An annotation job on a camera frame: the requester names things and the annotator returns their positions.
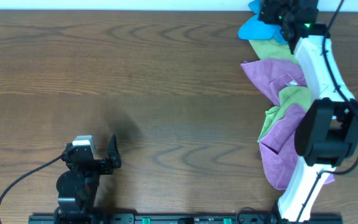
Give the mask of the blue microfiber cloth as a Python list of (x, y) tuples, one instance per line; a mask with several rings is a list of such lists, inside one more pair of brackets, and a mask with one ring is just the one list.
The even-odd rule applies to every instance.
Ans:
[(261, 0), (255, 0), (249, 3), (248, 6), (255, 15), (241, 26), (237, 33), (238, 38), (242, 40), (274, 39), (279, 44), (287, 44), (287, 41), (280, 33), (281, 27), (279, 25), (265, 24), (258, 20), (261, 2)]

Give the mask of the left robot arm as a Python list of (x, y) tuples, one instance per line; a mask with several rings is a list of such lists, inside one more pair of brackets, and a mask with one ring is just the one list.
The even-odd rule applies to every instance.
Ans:
[(77, 136), (66, 145), (62, 161), (68, 167), (57, 180), (58, 208), (54, 223), (100, 223), (104, 216), (94, 209), (102, 175), (111, 175), (121, 167), (117, 139), (112, 135), (107, 157), (95, 159), (95, 146), (91, 135)]

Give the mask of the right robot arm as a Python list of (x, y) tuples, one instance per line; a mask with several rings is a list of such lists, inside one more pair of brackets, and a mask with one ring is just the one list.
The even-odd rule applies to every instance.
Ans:
[(264, 223), (342, 223), (336, 214), (311, 213), (330, 175), (358, 166), (358, 101), (332, 53), (331, 24), (318, 23), (317, 1), (260, 3), (258, 20), (278, 25), (304, 73), (312, 104), (295, 131), (298, 160), (290, 183)]

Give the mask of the upper green microfiber cloth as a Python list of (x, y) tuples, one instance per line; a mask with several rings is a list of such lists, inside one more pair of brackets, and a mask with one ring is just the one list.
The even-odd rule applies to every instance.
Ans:
[(295, 56), (291, 54), (288, 44), (280, 44), (275, 39), (270, 40), (249, 40), (253, 50), (259, 59), (276, 58), (290, 60), (299, 63)]

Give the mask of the green microfiber cloth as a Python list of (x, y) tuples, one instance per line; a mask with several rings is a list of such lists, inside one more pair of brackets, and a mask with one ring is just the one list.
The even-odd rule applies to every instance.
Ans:
[(249, 40), (253, 50), (259, 59), (276, 58), (290, 60), (299, 63), (295, 56), (291, 54), (288, 44), (280, 44), (275, 39), (270, 40)]
[(285, 117), (291, 106), (300, 107), (306, 112), (311, 106), (311, 94), (307, 87), (288, 86), (278, 92), (279, 105), (265, 112), (265, 121), (257, 139), (260, 140), (273, 128), (274, 124)]

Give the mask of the upper purple microfiber cloth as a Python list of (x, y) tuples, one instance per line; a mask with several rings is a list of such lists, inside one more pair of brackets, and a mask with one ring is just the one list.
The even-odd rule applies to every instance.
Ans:
[(307, 87), (301, 67), (291, 60), (268, 58), (244, 61), (241, 68), (248, 79), (275, 105), (280, 104), (279, 91), (288, 86)]

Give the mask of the purple microfiber cloth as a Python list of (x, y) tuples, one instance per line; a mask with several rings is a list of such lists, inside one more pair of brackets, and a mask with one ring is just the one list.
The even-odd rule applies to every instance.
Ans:
[(268, 58), (244, 61), (241, 68), (248, 79), (275, 105), (280, 104), (279, 91), (288, 86), (307, 87), (301, 67), (291, 60)]
[(288, 187), (298, 159), (295, 130), (306, 111), (298, 104), (287, 109), (274, 106), (266, 111), (258, 138), (265, 177), (277, 190)]

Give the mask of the lower green microfiber cloth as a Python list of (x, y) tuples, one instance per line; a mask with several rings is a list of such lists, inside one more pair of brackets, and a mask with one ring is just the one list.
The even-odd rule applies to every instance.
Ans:
[(307, 87), (288, 86), (278, 92), (279, 105), (265, 112), (265, 121), (257, 139), (260, 140), (273, 128), (274, 124), (285, 117), (291, 106), (300, 107), (306, 112), (311, 106), (311, 94)]

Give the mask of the lower purple microfiber cloth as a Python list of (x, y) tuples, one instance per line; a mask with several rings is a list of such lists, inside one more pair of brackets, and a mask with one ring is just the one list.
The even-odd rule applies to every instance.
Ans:
[(277, 190), (288, 187), (298, 159), (295, 130), (306, 111), (298, 104), (287, 109), (274, 106), (266, 111), (258, 138), (265, 177)]

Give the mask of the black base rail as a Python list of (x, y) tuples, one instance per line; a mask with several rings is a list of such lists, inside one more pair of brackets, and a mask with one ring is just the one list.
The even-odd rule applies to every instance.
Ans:
[(31, 215), (28, 224), (280, 224), (288, 223), (274, 214), (241, 213), (239, 215), (134, 215), (116, 213), (75, 218), (64, 215)]

